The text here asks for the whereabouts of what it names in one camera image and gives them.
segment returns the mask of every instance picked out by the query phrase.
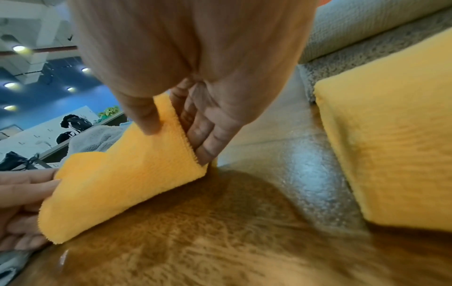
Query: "yellow microfiber towel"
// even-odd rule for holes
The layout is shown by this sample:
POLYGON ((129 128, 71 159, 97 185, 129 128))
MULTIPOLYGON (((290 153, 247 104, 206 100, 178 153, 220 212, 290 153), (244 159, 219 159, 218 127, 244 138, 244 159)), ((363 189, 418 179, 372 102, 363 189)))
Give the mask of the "yellow microfiber towel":
POLYGON ((72 155, 39 212, 39 228, 63 243, 157 194, 206 174, 180 126, 168 95, 155 97, 162 129, 146 136, 132 124, 107 152, 72 155))
POLYGON ((365 219, 452 231, 452 29, 315 93, 365 219))

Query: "recessed light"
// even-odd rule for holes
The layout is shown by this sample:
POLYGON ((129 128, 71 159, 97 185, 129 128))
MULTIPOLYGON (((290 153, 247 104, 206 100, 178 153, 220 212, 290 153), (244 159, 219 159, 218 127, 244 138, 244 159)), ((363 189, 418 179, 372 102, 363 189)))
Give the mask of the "recessed light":
POLYGON ((13 47, 14 52, 18 52, 18 53, 25 51, 25 49, 26 49, 26 47, 20 46, 20 45, 13 47))
POLYGON ((14 82, 7 82, 3 86, 10 89, 10 88, 15 87, 16 83, 14 83, 14 82))
POLYGON ((6 109, 6 110, 8 110, 8 111, 13 111, 13 110, 16 109, 16 106, 14 106, 14 105, 8 105, 8 106, 5 106, 3 109, 6 109))

